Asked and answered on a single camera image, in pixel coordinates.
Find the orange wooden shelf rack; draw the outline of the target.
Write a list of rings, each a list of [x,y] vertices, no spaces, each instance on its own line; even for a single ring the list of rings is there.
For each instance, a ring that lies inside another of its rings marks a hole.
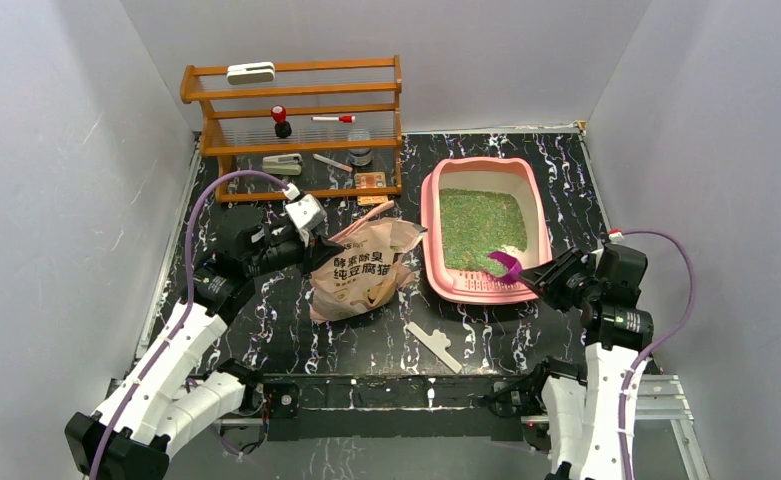
[[[265,156],[300,153],[302,174],[296,179],[319,198],[358,195],[398,196],[404,190],[401,153],[403,91],[399,56],[273,63],[272,82],[230,85],[228,66],[185,68],[179,98],[201,109],[199,152],[213,158],[219,176],[239,169],[260,169]],[[279,139],[270,109],[287,109],[292,135]],[[355,115],[351,124],[313,122],[317,115]],[[372,140],[349,142],[353,129],[365,129]],[[348,162],[348,149],[371,147],[373,161],[366,167]],[[347,173],[316,161],[320,154],[353,168]],[[384,172],[387,186],[358,190],[354,175]]]

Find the grey bag sealing clip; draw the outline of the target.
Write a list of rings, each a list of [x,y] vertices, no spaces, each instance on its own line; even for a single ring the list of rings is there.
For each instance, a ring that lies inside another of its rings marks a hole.
[[[451,341],[444,332],[433,330],[427,333],[413,321],[405,325],[405,329],[434,354],[453,374],[460,374],[462,364],[449,353]]]

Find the cat litter bag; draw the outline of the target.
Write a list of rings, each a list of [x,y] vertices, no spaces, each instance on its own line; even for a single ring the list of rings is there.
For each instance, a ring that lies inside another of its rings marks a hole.
[[[331,238],[344,247],[311,274],[310,320],[317,324],[349,319],[387,304],[414,274],[403,264],[427,229],[384,214],[384,202]]]

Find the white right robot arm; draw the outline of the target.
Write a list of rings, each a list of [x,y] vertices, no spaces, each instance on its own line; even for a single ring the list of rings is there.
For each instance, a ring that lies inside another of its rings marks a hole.
[[[502,282],[561,313],[579,310],[585,362],[547,357],[521,379],[494,385],[483,404],[499,417],[547,416],[550,479],[633,478],[638,387],[654,335],[651,315],[637,307],[647,257],[614,243],[527,269],[504,252],[490,256],[506,268]]]

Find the purple litter scoop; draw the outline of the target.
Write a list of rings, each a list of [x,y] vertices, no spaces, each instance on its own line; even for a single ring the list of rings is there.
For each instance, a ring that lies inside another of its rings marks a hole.
[[[487,258],[493,262],[493,266],[487,269],[487,273],[495,280],[507,285],[519,281],[519,273],[523,268],[516,257],[503,251],[492,251]]]

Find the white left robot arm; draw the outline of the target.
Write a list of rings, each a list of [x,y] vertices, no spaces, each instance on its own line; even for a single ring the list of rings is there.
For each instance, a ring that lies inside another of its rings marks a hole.
[[[64,434],[77,469],[91,479],[161,479],[171,458],[220,417],[265,405],[260,373],[230,359],[198,385],[189,378],[255,293],[255,280],[291,266],[310,274],[342,252],[320,229],[326,212],[311,195],[286,217],[242,230],[237,254],[212,252],[193,268],[187,298],[120,385]]]

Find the pink cat litter box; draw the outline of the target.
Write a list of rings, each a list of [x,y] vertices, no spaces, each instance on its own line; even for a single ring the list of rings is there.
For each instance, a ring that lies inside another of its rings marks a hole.
[[[525,160],[444,159],[423,180],[420,208],[425,272],[440,297],[478,305],[535,299],[519,282],[503,284],[487,273],[492,251],[516,257],[523,269],[553,258],[541,194]]]

